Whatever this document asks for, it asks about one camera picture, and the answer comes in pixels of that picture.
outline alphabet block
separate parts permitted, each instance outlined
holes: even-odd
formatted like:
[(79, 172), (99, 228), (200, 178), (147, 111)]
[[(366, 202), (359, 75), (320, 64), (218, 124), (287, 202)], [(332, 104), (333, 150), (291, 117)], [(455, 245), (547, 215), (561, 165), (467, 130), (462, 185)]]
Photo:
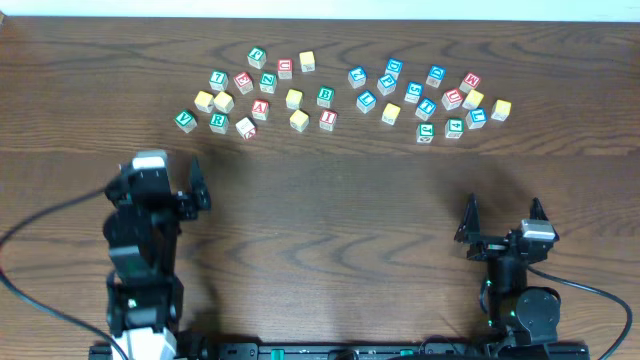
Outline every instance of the alphabet block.
[(320, 128), (327, 131), (333, 131), (333, 128), (336, 126), (336, 120), (338, 120), (337, 113), (329, 110), (322, 110), (322, 115), (320, 116)]
[(213, 100), (213, 104), (216, 106), (216, 109), (222, 111), (225, 114), (228, 114), (231, 109), (233, 109), (233, 98), (231, 95), (227, 94), (224, 91), (221, 91), (216, 99)]
[(302, 68), (302, 72), (314, 71), (316, 69), (316, 58), (313, 56), (313, 51), (300, 53), (300, 67)]
[(269, 117), (269, 103), (264, 100), (256, 100), (251, 108), (251, 115), (254, 119), (267, 121)]
[(356, 106), (363, 113), (368, 113), (376, 106), (376, 97), (373, 96), (371, 91), (365, 90), (360, 96), (358, 96), (358, 100), (356, 100)]
[(236, 75), (236, 77), (233, 78), (233, 81), (236, 83), (236, 86), (238, 87), (238, 90), (240, 90), (242, 95), (245, 95), (249, 91), (253, 90), (253, 80), (251, 79), (251, 76), (249, 76), (249, 74), (246, 72), (241, 72), (240, 74)]
[(200, 91), (193, 102), (200, 111), (210, 113), (213, 110), (213, 95), (208, 92)]
[(436, 128), (432, 123), (418, 124), (416, 129), (416, 142), (418, 144), (429, 144), (434, 136), (436, 136)]
[(445, 127), (445, 137), (458, 139), (464, 133), (464, 122), (460, 119), (449, 119)]
[(427, 85), (433, 86), (435, 88), (439, 87), (446, 73), (447, 69), (437, 65), (433, 65), (431, 67), (431, 70), (429, 71), (429, 76), (427, 76)]
[(262, 69), (264, 64), (267, 62), (267, 52), (256, 46), (249, 51), (247, 58), (249, 59), (249, 65)]
[(442, 96), (442, 105), (449, 111), (457, 108), (462, 104), (462, 95), (458, 89), (449, 90)]
[(178, 127), (187, 134), (198, 126), (196, 117), (186, 109), (182, 110), (182, 112), (175, 117), (175, 121)]
[(296, 110), (289, 118), (289, 123), (292, 128), (303, 132), (307, 125), (309, 125), (309, 115), (301, 110)]
[(396, 89), (396, 84), (396, 79), (391, 74), (383, 75), (378, 80), (378, 90), (382, 96), (387, 96)]
[(477, 88), (478, 85), (480, 85), (480, 77), (474, 73), (468, 73), (460, 83), (460, 91), (469, 92), (471, 89)]
[(209, 122), (211, 131), (218, 134), (226, 134), (229, 128), (229, 118), (224, 114), (213, 114)]
[(359, 88), (367, 82), (367, 73), (364, 71), (362, 66), (358, 66), (355, 69), (349, 71), (349, 84), (354, 89)]
[(420, 100), (420, 96), (422, 96), (422, 89), (422, 84), (410, 82), (409, 86), (407, 86), (407, 93), (404, 95), (404, 101), (417, 103)]
[(302, 106), (302, 92), (298, 90), (289, 89), (287, 93), (287, 107), (289, 109), (298, 110)]
[(322, 106), (322, 107), (331, 107), (331, 103), (333, 103), (333, 94), (335, 93), (335, 91), (330, 88), (330, 87), (326, 87), (323, 86), (320, 88), (320, 90), (318, 91), (318, 106)]
[(280, 79), (293, 78), (293, 59), (278, 60), (278, 77)]
[(262, 73), (262, 77), (260, 77), (260, 91), (273, 94), (276, 92), (277, 85), (278, 79), (275, 74)]
[(209, 85), (211, 85), (211, 90), (226, 91), (227, 85), (229, 85), (229, 78), (227, 77), (226, 73), (218, 70), (213, 70), (213, 73), (211, 73), (211, 78), (209, 78)]

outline toy block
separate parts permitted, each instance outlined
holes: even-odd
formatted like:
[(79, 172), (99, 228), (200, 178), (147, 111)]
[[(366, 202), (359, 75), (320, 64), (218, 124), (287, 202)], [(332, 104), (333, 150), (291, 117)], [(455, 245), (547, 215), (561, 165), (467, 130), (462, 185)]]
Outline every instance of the toy block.
[(318, 91), (318, 106), (322, 107), (331, 107), (331, 103), (333, 103), (333, 94), (335, 91), (326, 86), (322, 86), (320, 91)]
[(460, 91), (469, 92), (477, 88), (478, 85), (480, 85), (480, 77), (473, 73), (468, 73), (467, 76), (464, 77), (464, 80), (462, 80), (462, 83), (460, 83)]
[(302, 72), (314, 71), (316, 69), (316, 58), (313, 56), (313, 51), (300, 53), (300, 67), (302, 68)]
[(367, 82), (367, 73), (364, 71), (362, 66), (358, 66), (355, 69), (349, 71), (349, 84), (354, 89), (359, 88)]
[(491, 118), (493, 120), (505, 121), (511, 113), (511, 103), (504, 100), (497, 100), (491, 109)]
[(435, 88), (439, 87), (446, 73), (447, 69), (437, 65), (433, 65), (431, 67), (431, 70), (429, 71), (429, 76), (427, 76), (427, 85), (433, 86)]
[(213, 95), (208, 92), (200, 91), (193, 102), (200, 111), (211, 112), (213, 110)]
[(289, 123), (292, 128), (303, 132), (307, 125), (309, 125), (309, 115), (301, 110), (296, 110), (289, 118)]
[(416, 109), (416, 116), (424, 121), (427, 121), (434, 112), (436, 112), (436, 103), (427, 98), (424, 98)]
[(360, 111), (364, 114), (371, 111), (376, 106), (376, 97), (373, 96), (371, 91), (365, 90), (360, 96), (358, 96), (358, 100), (356, 100), (356, 106)]
[(410, 82), (409, 86), (407, 86), (407, 93), (404, 95), (404, 101), (417, 103), (420, 100), (420, 96), (422, 96), (422, 89), (422, 84)]
[(249, 140), (256, 135), (256, 126), (251, 119), (244, 118), (236, 123), (236, 130), (242, 135), (242, 138)]
[(458, 89), (449, 90), (442, 95), (442, 105), (449, 111), (457, 108), (462, 104), (462, 95)]
[(231, 95), (227, 94), (224, 91), (220, 91), (216, 99), (213, 100), (213, 104), (216, 106), (216, 109), (222, 111), (225, 114), (228, 114), (231, 109), (233, 109), (233, 98)]
[(462, 107), (467, 110), (476, 109), (478, 106), (480, 106), (480, 103), (482, 102), (483, 98), (484, 98), (483, 93), (475, 89), (471, 89), (471, 91), (469, 91), (469, 95), (467, 95), (467, 98), (464, 99), (464, 102), (462, 103)]
[(280, 79), (293, 78), (293, 59), (278, 60), (278, 77)]
[(385, 122), (391, 126), (396, 123), (396, 119), (400, 114), (400, 107), (397, 105), (393, 105), (391, 103), (385, 106), (384, 111), (382, 112), (382, 122)]
[(391, 74), (383, 75), (378, 80), (378, 90), (380, 91), (382, 96), (387, 96), (394, 92), (394, 90), (396, 89), (396, 85), (396, 79), (391, 76)]
[(278, 78), (272, 73), (262, 73), (260, 77), (260, 91), (273, 94), (276, 92)]
[(467, 122), (467, 129), (479, 129), (487, 122), (487, 113), (484, 112), (483, 108), (471, 110), (465, 120)]
[(266, 121), (269, 117), (269, 103), (264, 100), (256, 100), (251, 108), (251, 115), (254, 119)]
[(182, 112), (175, 117), (175, 121), (178, 127), (187, 134), (198, 126), (196, 117), (189, 112), (189, 110), (182, 110)]
[(402, 61), (396, 60), (394, 58), (389, 59), (387, 63), (387, 68), (384, 70), (384, 74), (393, 76), (394, 80), (398, 80), (398, 76), (400, 76), (400, 71), (402, 71)]
[(287, 93), (287, 107), (289, 109), (298, 110), (302, 106), (302, 92), (298, 90), (289, 89)]
[(249, 65), (262, 69), (264, 64), (267, 62), (267, 52), (255, 46), (251, 51), (249, 51), (247, 59), (249, 59)]
[(229, 77), (222, 71), (214, 70), (211, 73), (209, 85), (211, 85), (211, 90), (225, 91), (227, 90), (227, 85), (229, 85)]
[(434, 136), (436, 136), (436, 128), (432, 123), (418, 124), (416, 129), (416, 142), (418, 144), (429, 144)]
[(226, 134), (229, 128), (229, 118), (225, 114), (213, 114), (209, 127), (215, 133)]
[(322, 115), (320, 116), (320, 128), (327, 131), (333, 131), (333, 128), (336, 126), (336, 120), (338, 120), (337, 113), (329, 110), (322, 110)]
[(253, 80), (251, 79), (251, 76), (249, 76), (249, 74), (246, 72), (241, 72), (240, 74), (236, 75), (236, 77), (233, 78), (233, 81), (236, 83), (236, 86), (238, 87), (238, 90), (240, 90), (242, 95), (245, 95), (249, 91), (253, 90)]
[(464, 122), (460, 119), (449, 119), (445, 127), (445, 137), (449, 139), (457, 139), (464, 133)]

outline wooden table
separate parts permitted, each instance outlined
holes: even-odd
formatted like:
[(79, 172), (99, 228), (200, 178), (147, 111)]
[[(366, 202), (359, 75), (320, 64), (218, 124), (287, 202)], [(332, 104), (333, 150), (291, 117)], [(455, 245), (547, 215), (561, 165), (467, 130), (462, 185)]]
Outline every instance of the wooden table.
[[(492, 22), (8, 18), (0, 34), (0, 227), (103, 186), (142, 149), (171, 156), (174, 189), (196, 154), (213, 211), (184, 224), (177, 274), (182, 327), (263, 341), (420, 341), (486, 331), (477, 305), (485, 265), (452, 241), (466, 197), (478, 195), (487, 233), (503, 234), (540, 197), (561, 240), (539, 269), (602, 287), (640, 310), (640, 26)], [(227, 135), (208, 116), (191, 134), (172, 118), (209, 88), (213, 68), (260, 71), (252, 46), (296, 61), (275, 95), (242, 96)], [(301, 74), (297, 55), (315, 51)], [(362, 65), (375, 90), (389, 57), (405, 61), (398, 88), (367, 115), (347, 71)], [(415, 144), (408, 81), (447, 68), (431, 145)], [(467, 71), (483, 77), (483, 106), (513, 102), (460, 140), (444, 138), (440, 97)], [(333, 133), (318, 128), (321, 85), (336, 89)], [(290, 128), (284, 96), (305, 93), (311, 117)], [(254, 99), (270, 101), (257, 138), (233, 124)], [(380, 121), (402, 106), (395, 126)], [(4, 247), (2, 264), (25, 291), (102, 329), (112, 265), (105, 198), (43, 219)], [(597, 358), (624, 324), (605, 299), (530, 276), (563, 296), (560, 338)], [(96, 338), (0, 290), (0, 358), (82, 359)], [(634, 326), (616, 359), (640, 356)]]

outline black cable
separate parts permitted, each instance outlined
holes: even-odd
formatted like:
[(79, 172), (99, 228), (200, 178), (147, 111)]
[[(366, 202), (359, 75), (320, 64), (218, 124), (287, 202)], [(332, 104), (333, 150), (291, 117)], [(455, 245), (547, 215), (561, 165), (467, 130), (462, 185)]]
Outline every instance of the black cable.
[(624, 329), (622, 329), (622, 332), (620, 333), (620, 335), (618, 335), (618, 338), (616, 339), (616, 341), (613, 342), (613, 344), (609, 347), (609, 349), (607, 349), (607, 351), (604, 352), (604, 354), (602, 354), (602, 356), (599, 357), (599, 360), (605, 360), (608, 359), (609, 356), (611, 356), (620, 346), (620, 344), (622, 344), (622, 342), (624, 341), (624, 339), (627, 337), (627, 335), (629, 334), (629, 331), (631, 331), (631, 325), (633, 325), (633, 312), (631, 311), (631, 308), (629, 307), (629, 305), (627, 305), (626, 302), (624, 302), (624, 300), (620, 299), (619, 297), (608, 293), (604, 290), (600, 290), (600, 289), (596, 289), (593, 288), (591, 286), (587, 286), (587, 285), (582, 285), (579, 284), (577, 282), (573, 282), (573, 281), (569, 281), (569, 280), (565, 280), (553, 275), (549, 275), (547, 273), (544, 273), (540, 270), (536, 270), (534, 268), (532, 268), (530, 265), (527, 265), (527, 269), (529, 269), (529, 271), (531, 271), (532, 273), (545, 278), (547, 280), (551, 280), (551, 281), (555, 281), (558, 282), (560, 284), (563, 285), (568, 285), (568, 286), (573, 286), (575, 288), (578, 288), (580, 290), (584, 290), (584, 291), (588, 291), (590, 293), (594, 293), (596, 295), (600, 295), (603, 296), (609, 300), (613, 300), (615, 302), (617, 302), (620, 306), (622, 306), (622, 308), (624, 309), (624, 311), (627, 312), (627, 322), (624, 324)]
[[(18, 224), (14, 225), (13, 227), (11, 227), (9, 229), (9, 231), (7, 231), (6, 233), (4, 233), (4, 235), (2, 235), (2, 237), (0, 238), (0, 248), (2, 248), (2, 246), (11, 239), (11, 237), (13, 235), (15, 235), (18, 231), (22, 230), (24, 227), (30, 225), (31, 223), (35, 222), (36, 220), (45, 217), (49, 214), (52, 214), (54, 212), (63, 210), (65, 208), (80, 204), (84, 201), (87, 201), (89, 199), (92, 199), (98, 195), (101, 195), (103, 193), (104, 189), (99, 189), (99, 190), (95, 190), (92, 191), (88, 194), (82, 195), (80, 197), (77, 197), (75, 199), (71, 199), (68, 201), (65, 201), (63, 203), (57, 204), (57, 205), (53, 205), (51, 207), (48, 207), (44, 210), (41, 210), (29, 217), (27, 217), (26, 219), (20, 221)], [(118, 352), (118, 354), (120, 354), (120, 356), (122, 357), (123, 360), (129, 360), (129, 358), (127, 357), (127, 355), (124, 353), (124, 351), (122, 350), (122, 348), (120, 348), (120, 346), (116, 343), (116, 341), (111, 338), (111, 336), (109, 336), (109, 334), (103, 332), (102, 330), (98, 329), (97, 327), (90, 325), (80, 319), (76, 319), (72, 316), (69, 316), (67, 314), (64, 314), (54, 308), (51, 308), (39, 301), (37, 301), (36, 299), (32, 298), (31, 296), (25, 294), (22, 290), (18, 289), (12, 282), (11, 280), (9, 280), (9, 278), (5, 275), (4, 271), (2, 270), (2, 267), (0, 266), (0, 282), (2, 282), (2, 284), (4, 284), (4, 286), (7, 287), (7, 289), (9, 289), (9, 291), (11, 291), (15, 296), (17, 296), (20, 300), (26, 302), (27, 304), (32, 305), (33, 307), (35, 307), (36, 309), (47, 313), (53, 317), (56, 317), (60, 320), (64, 320), (67, 322), (70, 322), (76, 326), (79, 326), (85, 330), (88, 330), (96, 335), (98, 335), (99, 337), (103, 338), (105, 341), (109, 342), (111, 344), (111, 346), (113, 346), (114, 349), (116, 349), (116, 351)]]

